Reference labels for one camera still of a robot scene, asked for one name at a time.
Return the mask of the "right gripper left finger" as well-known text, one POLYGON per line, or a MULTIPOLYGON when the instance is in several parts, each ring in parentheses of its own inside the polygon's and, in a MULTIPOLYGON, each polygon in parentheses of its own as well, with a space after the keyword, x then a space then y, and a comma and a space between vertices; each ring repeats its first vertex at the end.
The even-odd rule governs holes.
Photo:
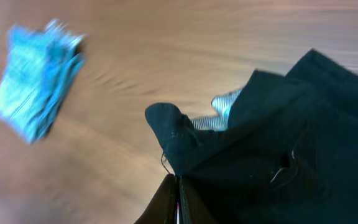
POLYGON ((167 174, 135 224, 177 224, 178 183, 167 174))

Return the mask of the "black shorts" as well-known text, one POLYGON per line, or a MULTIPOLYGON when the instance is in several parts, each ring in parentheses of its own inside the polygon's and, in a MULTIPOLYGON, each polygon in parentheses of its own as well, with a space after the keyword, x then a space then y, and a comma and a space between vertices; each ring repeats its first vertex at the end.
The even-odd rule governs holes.
POLYGON ((286 75, 256 70, 222 131, 171 103, 145 111, 178 181, 218 223, 358 223, 358 75, 310 50, 286 75))

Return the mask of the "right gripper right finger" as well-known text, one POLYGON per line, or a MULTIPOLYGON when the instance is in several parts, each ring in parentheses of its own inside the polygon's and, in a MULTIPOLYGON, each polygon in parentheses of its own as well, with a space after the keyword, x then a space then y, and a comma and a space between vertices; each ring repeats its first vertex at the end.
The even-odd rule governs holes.
POLYGON ((180 221, 184 224, 218 224, 189 180, 180 178, 180 221))

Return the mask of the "folded blue denim shorts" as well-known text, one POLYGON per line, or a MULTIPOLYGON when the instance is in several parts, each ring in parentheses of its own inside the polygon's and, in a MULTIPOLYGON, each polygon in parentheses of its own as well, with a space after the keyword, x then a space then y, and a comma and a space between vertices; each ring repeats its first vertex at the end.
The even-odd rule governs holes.
POLYGON ((0 120, 32 144, 48 133, 85 62, 79 51, 85 35, 54 19, 43 30, 14 25, 7 37, 0 120))

